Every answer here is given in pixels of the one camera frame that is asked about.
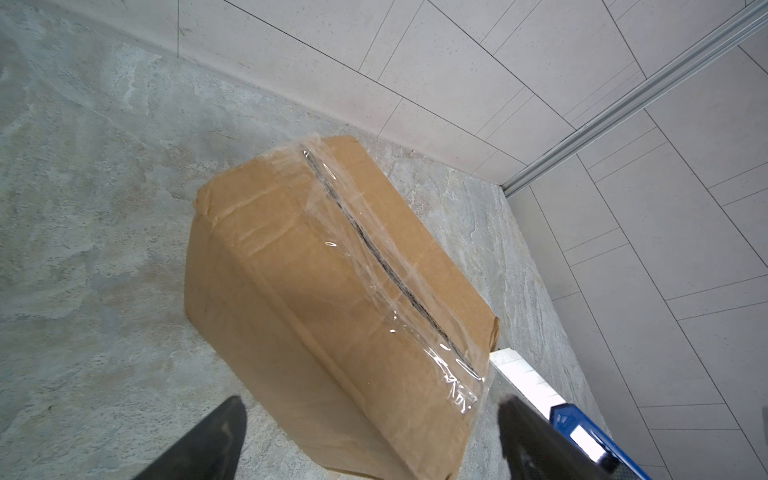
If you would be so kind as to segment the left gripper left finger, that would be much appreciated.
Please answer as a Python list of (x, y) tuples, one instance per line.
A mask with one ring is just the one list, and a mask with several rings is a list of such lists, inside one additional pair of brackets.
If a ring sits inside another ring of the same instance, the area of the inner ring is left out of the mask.
[(234, 479), (246, 432), (245, 405), (231, 396), (135, 479)]

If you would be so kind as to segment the blue utility knife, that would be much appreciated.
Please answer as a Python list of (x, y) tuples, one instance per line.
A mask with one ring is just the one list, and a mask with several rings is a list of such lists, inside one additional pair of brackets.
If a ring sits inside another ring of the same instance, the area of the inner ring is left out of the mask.
[(596, 423), (565, 399), (515, 350), (490, 354), (490, 362), (549, 424), (613, 479), (649, 479)]

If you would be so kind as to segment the brown cardboard express box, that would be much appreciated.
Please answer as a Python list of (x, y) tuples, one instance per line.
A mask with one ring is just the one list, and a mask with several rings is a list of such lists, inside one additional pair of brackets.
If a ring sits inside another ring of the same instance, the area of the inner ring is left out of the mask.
[(194, 202), (190, 322), (314, 462), (454, 479), (499, 320), (352, 136), (223, 172)]

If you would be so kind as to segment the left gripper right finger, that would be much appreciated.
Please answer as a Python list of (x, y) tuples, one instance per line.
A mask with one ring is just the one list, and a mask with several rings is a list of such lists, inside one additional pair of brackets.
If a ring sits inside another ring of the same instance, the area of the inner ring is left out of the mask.
[(519, 397), (499, 404), (497, 420), (512, 479), (609, 479)]

